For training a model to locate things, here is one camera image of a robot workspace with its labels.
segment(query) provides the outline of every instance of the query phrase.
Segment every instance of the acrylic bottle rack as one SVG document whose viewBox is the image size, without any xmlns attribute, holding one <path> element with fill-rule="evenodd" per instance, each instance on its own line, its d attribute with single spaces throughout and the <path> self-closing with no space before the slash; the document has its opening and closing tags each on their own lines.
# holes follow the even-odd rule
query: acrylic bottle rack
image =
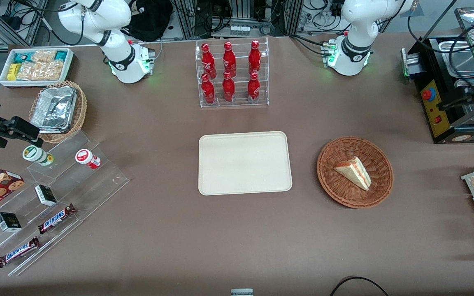
<svg viewBox="0 0 474 296">
<path fill-rule="evenodd" d="M 261 84 L 261 88 L 259 89 L 258 102 L 255 104 L 248 102 L 248 81 L 250 81 L 250 73 L 248 72 L 248 55 L 250 54 L 253 40 L 259 41 L 259 51 L 261 52 L 261 69 L 258 72 L 258 81 Z M 224 92 L 222 90 L 222 82 L 224 80 L 224 63 L 222 60 L 222 56 L 224 56 L 224 43 L 217 39 L 197 41 L 195 44 L 195 63 L 201 107 L 268 105 L 270 102 L 268 39 L 263 37 L 254 39 L 227 39 L 226 41 L 230 41 L 232 43 L 232 49 L 235 53 L 235 60 L 237 62 L 237 75 L 233 77 L 233 82 L 235 82 L 235 100 L 233 103 L 226 102 L 224 100 Z M 202 67 L 201 50 L 201 45 L 203 43 L 207 43 L 209 45 L 209 51 L 215 58 L 217 77 L 215 79 L 211 79 L 211 83 L 213 83 L 215 88 L 215 103 L 213 105 L 206 104 L 201 89 L 201 75 L 204 73 L 204 69 Z"/>
<path fill-rule="evenodd" d="M 101 164 L 97 169 L 76 163 L 74 155 L 81 148 L 91 150 L 100 158 Z M 8 276 L 23 272 L 129 182 L 118 167 L 105 157 L 98 142 L 83 131 L 65 139 L 49 153 L 54 155 L 54 162 L 49 166 L 30 165 L 20 173 L 25 185 L 0 202 L 0 212 L 16 214 L 22 227 L 14 234 L 0 229 L 0 257 L 28 243 L 34 236 L 38 237 L 41 245 L 39 249 L 0 268 Z M 38 184 L 52 189 L 58 200 L 56 205 L 49 207 L 40 203 L 34 190 Z M 73 204 L 77 212 L 40 234 L 38 225 L 69 204 Z"/>
</svg>

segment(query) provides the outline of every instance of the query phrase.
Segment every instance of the coca-cola bottle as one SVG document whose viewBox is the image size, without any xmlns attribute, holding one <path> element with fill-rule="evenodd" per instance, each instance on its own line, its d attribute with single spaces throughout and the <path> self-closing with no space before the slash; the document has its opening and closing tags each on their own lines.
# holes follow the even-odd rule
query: coca-cola bottle
<svg viewBox="0 0 474 296">
<path fill-rule="evenodd" d="M 206 101 L 206 104 L 213 105 L 215 103 L 215 89 L 213 88 L 213 84 L 211 81 L 209 81 L 209 76 L 206 73 L 202 74 L 201 79 L 201 88 L 204 100 Z"/>
<path fill-rule="evenodd" d="M 224 73 L 222 89 L 224 90 L 224 100 L 228 103 L 233 103 L 235 99 L 235 83 L 233 83 L 232 75 L 228 71 Z"/>
<path fill-rule="evenodd" d="M 259 72 L 261 69 L 261 52 L 259 51 L 259 41 L 252 41 L 252 50 L 248 56 L 248 73 Z"/>
<path fill-rule="evenodd" d="M 232 77 L 237 75 L 237 62 L 235 62 L 235 53 L 232 50 L 232 43 L 230 41 L 224 42 L 224 71 L 228 71 Z"/>
<path fill-rule="evenodd" d="M 250 81 L 248 81 L 248 102 L 255 104 L 259 101 L 259 88 L 261 84 L 257 80 L 257 72 L 250 75 Z"/>
<path fill-rule="evenodd" d="M 215 79 L 217 77 L 217 71 L 215 70 L 215 59 L 211 52 L 209 52 L 209 45 L 203 43 L 202 49 L 202 67 L 204 72 L 209 75 L 209 78 Z"/>
</svg>

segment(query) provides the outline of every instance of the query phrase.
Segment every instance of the wicker basket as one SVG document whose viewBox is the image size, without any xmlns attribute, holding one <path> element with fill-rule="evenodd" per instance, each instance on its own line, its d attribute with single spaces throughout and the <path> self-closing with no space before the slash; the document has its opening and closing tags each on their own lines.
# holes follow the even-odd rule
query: wicker basket
<svg viewBox="0 0 474 296">
<path fill-rule="evenodd" d="M 334 165 L 358 157 L 372 180 L 365 191 L 334 170 Z M 371 208 L 384 201 L 393 188 L 393 168 L 376 145 L 359 137 L 341 137 L 329 142 L 318 157 L 321 186 L 340 204 L 350 208 Z"/>
<path fill-rule="evenodd" d="M 43 139 L 45 142 L 58 144 L 63 141 L 65 138 L 69 137 L 72 133 L 77 132 L 83 126 L 83 122 L 85 120 L 85 112 L 87 111 L 87 99 L 85 98 L 85 94 L 81 90 L 81 88 L 74 82 L 71 81 L 64 81 L 60 83 L 53 84 L 52 86 L 47 86 L 47 88 L 61 88 L 62 86 L 71 86 L 75 88 L 78 92 L 77 97 L 77 104 L 74 109 L 73 115 L 73 124 L 72 128 L 64 134 L 39 134 L 39 137 Z M 38 103 L 38 99 L 40 94 L 36 96 L 34 103 L 32 103 L 32 108 L 28 113 L 28 120 L 32 120 L 32 115 L 34 114 L 34 110 L 36 109 L 36 104 Z"/>
</svg>

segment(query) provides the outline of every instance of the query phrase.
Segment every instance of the red button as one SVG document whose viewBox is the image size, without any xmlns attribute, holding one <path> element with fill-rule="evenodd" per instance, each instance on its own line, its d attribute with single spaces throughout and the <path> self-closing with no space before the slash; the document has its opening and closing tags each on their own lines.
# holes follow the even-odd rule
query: red button
<svg viewBox="0 0 474 296">
<path fill-rule="evenodd" d="M 425 99 L 426 101 L 431 99 L 431 96 L 432 96 L 431 90 L 424 90 L 422 92 L 422 99 Z"/>
</svg>

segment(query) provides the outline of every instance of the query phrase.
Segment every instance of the brown tablecloth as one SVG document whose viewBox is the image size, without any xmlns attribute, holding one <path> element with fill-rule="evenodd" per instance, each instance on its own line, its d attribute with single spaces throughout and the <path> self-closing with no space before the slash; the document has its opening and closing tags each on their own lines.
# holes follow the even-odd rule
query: brown tablecloth
<svg viewBox="0 0 474 296">
<path fill-rule="evenodd" d="M 343 77 L 270 38 L 270 106 L 226 110 L 199 107 L 194 42 L 165 44 L 155 74 L 133 85 L 111 75 L 98 47 L 74 47 L 84 131 L 132 181 L 19 277 L 0 270 L 0 295 L 317 296 L 348 275 L 391 295 L 474 294 L 474 204 L 459 178 L 474 171 L 474 144 L 432 144 L 401 75 L 399 51 L 412 43 L 382 34 L 363 72 Z M 37 92 L 1 88 L 0 116 L 27 118 Z M 290 191 L 200 195 L 201 136 L 277 130 L 288 137 Z M 318 183 L 319 151 L 345 135 L 393 164 L 393 192 L 376 208 L 345 208 Z M 25 169 L 25 146 L 0 149 L 0 168 Z M 377 292 L 348 283 L 337 295 Z"/>
</svg>

